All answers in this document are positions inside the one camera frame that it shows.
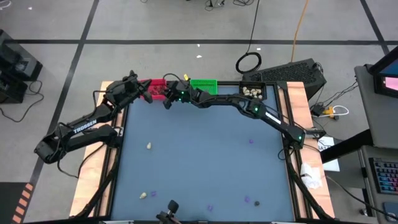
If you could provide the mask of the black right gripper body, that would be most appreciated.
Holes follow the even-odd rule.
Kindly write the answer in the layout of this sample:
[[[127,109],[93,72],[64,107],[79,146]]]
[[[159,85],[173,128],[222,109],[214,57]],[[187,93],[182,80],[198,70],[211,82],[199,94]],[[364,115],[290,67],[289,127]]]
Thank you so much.
[[[169,97],[163,101],[164,107],[170,109],[174,101],[181,103],[191,103],[196,105],[198,103],[197,91],[187,81],[170,81],[167,83],[170,89]]]

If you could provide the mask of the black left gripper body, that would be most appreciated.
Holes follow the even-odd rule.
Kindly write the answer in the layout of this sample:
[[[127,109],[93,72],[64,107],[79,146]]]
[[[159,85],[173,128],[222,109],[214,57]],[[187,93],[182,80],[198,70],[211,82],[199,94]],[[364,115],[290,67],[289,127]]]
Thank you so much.
[[[135,99],[143,97],[143,99],[152,103],[152,95],[148,91],[140,91],[140,80],[138,75],[131,70],[128,76],[123,77],[120,81],[110,84],[105,91],[105,99],[113,105],[128,105]]]

